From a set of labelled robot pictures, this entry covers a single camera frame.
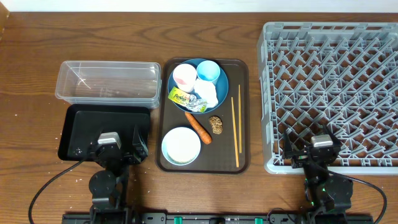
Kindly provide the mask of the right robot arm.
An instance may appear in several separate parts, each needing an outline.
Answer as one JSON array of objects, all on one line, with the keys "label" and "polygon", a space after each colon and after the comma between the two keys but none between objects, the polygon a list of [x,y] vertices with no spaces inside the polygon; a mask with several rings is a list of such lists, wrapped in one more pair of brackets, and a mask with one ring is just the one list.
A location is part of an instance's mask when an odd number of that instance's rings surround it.
[{"label": "right robot arm", "polygon": [[305,175],[305,195],[312,208],[301,218],[302,223],[346,223],[345,211],[351,207],[353,182],[331,174],[327,166],[341,151],[341,141],[326,126],[323,134],[311,137],[310,144],[295,150],[287,132],[283,133],[283,159],[289,159],[293,169],[302,168]]}]

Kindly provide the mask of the pink plastic cup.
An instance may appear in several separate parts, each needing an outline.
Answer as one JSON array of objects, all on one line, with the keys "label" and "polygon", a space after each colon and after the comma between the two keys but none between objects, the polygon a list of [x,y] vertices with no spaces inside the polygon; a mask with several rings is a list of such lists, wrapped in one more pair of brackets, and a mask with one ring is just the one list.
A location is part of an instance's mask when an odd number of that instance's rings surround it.
[{"label": "pink plastic cup", "polygon": [[194,66],[186,63],[180,64],[174,69],[172,76],[180,90],[186,93],[193,91],[197,79],[197,71]]}]

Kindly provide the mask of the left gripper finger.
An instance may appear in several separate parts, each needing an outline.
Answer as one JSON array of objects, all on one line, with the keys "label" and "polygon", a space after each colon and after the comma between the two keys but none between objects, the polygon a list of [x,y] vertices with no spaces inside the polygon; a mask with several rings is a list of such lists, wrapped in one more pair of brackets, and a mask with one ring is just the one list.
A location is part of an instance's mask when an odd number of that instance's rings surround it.
[{"label": "left gripper finger", "polygon": [[132,146],[134,153],[140,160],[144,160],[148,156],[148,148],[142,137],[141,131],[138,125],[134,126],[133,138],[132,138]]},{"label": "left gripper finger", "polygon": [[100,129],[99,131],[94,133],[94,136],[90,143],[90,152],[96,152],[96,150],[99,148],[98,139],[100,138],[102,133],[103,133],[103,129]]}]

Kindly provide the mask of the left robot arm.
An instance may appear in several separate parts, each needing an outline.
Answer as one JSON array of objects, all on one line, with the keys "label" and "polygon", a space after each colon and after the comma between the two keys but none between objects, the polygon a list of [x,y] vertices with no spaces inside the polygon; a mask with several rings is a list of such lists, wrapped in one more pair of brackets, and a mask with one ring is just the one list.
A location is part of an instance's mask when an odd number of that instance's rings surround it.
[{"label": "left robot arm", "polygon": [[140,164],[147,156],[147,145],[138,125],[134,126],[127,145],[122,145],[117,132],[99,134],[89,151],[89,158],[103,168],[89,181],[91,223],[131,222],[132,212],[126,203],[129,167]]}]

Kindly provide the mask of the yellow foil snack wrapper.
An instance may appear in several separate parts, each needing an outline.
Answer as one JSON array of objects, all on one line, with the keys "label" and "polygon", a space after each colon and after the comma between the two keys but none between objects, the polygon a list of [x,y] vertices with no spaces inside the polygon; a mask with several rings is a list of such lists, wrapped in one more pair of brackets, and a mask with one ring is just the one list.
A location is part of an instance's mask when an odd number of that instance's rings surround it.
[{"label": "yellow foil snack wrapper", "polygon": [[195,95],[186,93],[177,87],[171,89],[168,99],[186,108],[190,112],[203,113],[207,109],[206,100],[197,98]]}]

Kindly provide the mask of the light blue plastic cup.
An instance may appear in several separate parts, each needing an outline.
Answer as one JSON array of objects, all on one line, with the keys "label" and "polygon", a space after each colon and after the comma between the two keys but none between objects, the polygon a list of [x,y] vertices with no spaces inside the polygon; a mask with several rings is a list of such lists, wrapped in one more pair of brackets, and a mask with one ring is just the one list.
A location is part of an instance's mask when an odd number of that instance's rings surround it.
[{"label": "light blue plastic cup", "polygon": [[197,77],[201,80],[216,84],[220,76],[220,66],[211,60],[205,60],[197,66]]}]

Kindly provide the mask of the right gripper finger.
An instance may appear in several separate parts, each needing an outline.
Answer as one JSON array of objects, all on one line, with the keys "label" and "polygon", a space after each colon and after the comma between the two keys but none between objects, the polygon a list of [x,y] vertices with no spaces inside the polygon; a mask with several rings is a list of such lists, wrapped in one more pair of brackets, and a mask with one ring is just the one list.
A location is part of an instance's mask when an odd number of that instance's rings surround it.
[{"label": "right gripper finger", "polygon": [[341,141],[332,133],[332,131],[325,124],[323,125],[323,133],[329,135],[333,146],[342,146]]},{"label": "right gripper finger", "polygon": [[284,149],[283,149],[283,154],[282,158],[283,159],[291,159],[294,157],[295,152],[293,150],[293,147],[291,145],[289,135],[287,134],[287,131],[284,131],[283,133],[283,140],[284,140]]}]

